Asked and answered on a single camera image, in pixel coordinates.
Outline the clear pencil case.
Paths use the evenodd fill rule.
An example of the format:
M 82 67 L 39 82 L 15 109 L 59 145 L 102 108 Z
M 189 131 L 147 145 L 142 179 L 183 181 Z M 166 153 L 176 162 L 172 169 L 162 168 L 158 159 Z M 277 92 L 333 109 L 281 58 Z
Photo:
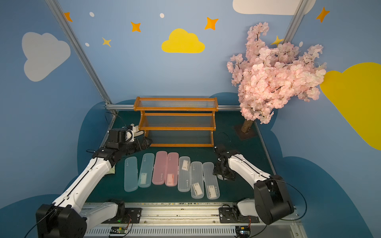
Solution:
M 204 197 L 204 180 L 202 162 L 194 161 L 191 163 L 190 191 L 191 197 L 201 199 Z
M 215 200 L 220 197 L 218 179 L 213 172 L 214 164 L 212 162 L 203 163 L 203 176 L 206 196 L 210 200 Z
M 217 178 L 220 180 L 228 180 L 228 178 L 226 178 L 225 176 L 222 176 L 222 175 L 217 175 Z
M 188 192 L 191 189 L 191 160 L 188 156 L 179 158 L 178 191 Z

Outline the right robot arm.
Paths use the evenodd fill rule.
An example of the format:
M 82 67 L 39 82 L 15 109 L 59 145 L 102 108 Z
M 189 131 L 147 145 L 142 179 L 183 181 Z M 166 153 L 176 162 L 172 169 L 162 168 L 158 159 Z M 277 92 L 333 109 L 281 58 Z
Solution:
M 244 199 L 236 204 L 238 214 L 257 216 L 266 225 L 270 225 L 294 213 L 286 182 L 281 176 L 272 176 L 262 171 L 238 151 L 215 146 L 214 152 L 218 158 L 214 175 L 221 180 L 235 180 L 238 174 L 254 190 L 253 199 Z

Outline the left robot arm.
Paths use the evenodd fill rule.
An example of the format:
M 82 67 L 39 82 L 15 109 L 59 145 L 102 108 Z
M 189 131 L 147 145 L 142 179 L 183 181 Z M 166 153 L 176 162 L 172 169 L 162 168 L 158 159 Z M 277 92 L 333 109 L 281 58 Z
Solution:
M 96 150 L 83 172 L 51 204 L 36 211 L 40 238 L 82 238 L 95 226 L 124 214 L 121 204 L 105 202 L 87 212 L 82 208 L 100 180 L 121 160 L 149 148 L 152 140 L 137 126 L 109 130 L 103 147 Z

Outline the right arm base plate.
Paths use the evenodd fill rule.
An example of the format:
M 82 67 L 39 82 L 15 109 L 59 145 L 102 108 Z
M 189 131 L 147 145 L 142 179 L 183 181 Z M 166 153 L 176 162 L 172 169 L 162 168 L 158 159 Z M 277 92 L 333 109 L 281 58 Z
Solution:
M 257 216 L 244 216 L 238 208 L 222 206 L 218 209 L 220 223 L 259 223 Z

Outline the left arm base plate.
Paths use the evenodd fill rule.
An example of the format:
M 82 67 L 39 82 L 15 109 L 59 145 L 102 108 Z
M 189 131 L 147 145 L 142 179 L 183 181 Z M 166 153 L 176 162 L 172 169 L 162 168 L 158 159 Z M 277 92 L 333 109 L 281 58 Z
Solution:
M 108 219 L 103 224 L 139 224 L 141 219 L 142 208 L 125 208 L 122 215 L 116 215 L 112 219 Z

